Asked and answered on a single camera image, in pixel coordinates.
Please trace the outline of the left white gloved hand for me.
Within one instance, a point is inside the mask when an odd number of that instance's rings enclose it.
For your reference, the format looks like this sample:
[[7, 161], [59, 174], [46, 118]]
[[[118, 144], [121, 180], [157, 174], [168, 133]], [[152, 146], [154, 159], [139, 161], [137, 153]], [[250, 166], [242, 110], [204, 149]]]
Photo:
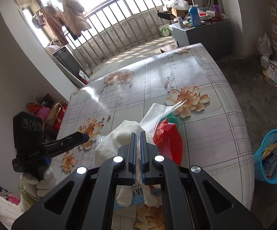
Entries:
[[56, 185], [56, 177], [51, 165], [48, 165], [44, 171], [42, 180], [27, 172], [23, 173], [20, 179], [24, 191], [35, 200], [44, 197]]

